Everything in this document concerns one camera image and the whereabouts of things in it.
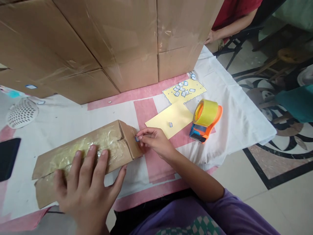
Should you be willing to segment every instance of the purple shirt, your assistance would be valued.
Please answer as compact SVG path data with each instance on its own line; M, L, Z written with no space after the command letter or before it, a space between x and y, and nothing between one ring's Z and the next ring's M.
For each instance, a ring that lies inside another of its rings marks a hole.
M194 197L175 200L151 214L131 234L279 235L254 209L225 189L214 203Z

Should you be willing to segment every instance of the yellow paper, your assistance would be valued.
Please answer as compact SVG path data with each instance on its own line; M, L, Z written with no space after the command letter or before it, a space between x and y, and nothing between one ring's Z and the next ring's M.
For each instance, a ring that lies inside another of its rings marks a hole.
M193 114L183 103L176 102L161 113L147 121L147 127L161 128L166 137L170 139L185 126L192 122Z
M183 88L185 90L195 89L195 92L190 92L190 94L186 95L185 97L182 96L182 91L178 91L179 96L174 95L176 92L176 91L174 91L174 88L176 86L179 86L178 84L163 91L163 94L166 96L166 98L169 100L169 102L171 104L174 104L176 102L186 103L186 102L192 100L193 98L206 92L206 88L204 86L202 86L202 84L198 80L192 80L190 78L190 79L187 79L186 81L188 82L188 85L187 86L184 85Z

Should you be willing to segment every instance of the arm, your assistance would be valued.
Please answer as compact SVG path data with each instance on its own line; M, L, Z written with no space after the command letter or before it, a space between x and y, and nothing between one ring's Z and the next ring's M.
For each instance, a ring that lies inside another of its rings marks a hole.
M214 202L224 195L224 187L208 173L178 152L159 128L144 128L137 133L142 146L156 151L189 184L204 202Z
M254 11L250 12L249 14L236 20L235 22L231 23L230 25L224 28L221 28L217 31L211 30L209 37L204 44L208 44L215 40L230 37L236 33L239 33L241 30L247 28L251 24L255 14L257 13L257 10L258 9L255 9Z

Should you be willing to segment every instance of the yellow tape roll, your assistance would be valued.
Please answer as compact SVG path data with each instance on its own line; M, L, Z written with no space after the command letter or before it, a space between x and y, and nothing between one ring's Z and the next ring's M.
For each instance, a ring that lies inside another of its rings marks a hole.
M210 126L216 117L217 109L216 102L202 99L196 108L193 123L205 127Z

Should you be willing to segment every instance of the black phone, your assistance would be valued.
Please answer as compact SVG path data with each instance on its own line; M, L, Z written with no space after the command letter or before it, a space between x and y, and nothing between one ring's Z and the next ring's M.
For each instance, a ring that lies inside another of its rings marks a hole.
M21 138L0 142L0 182L11 177Z

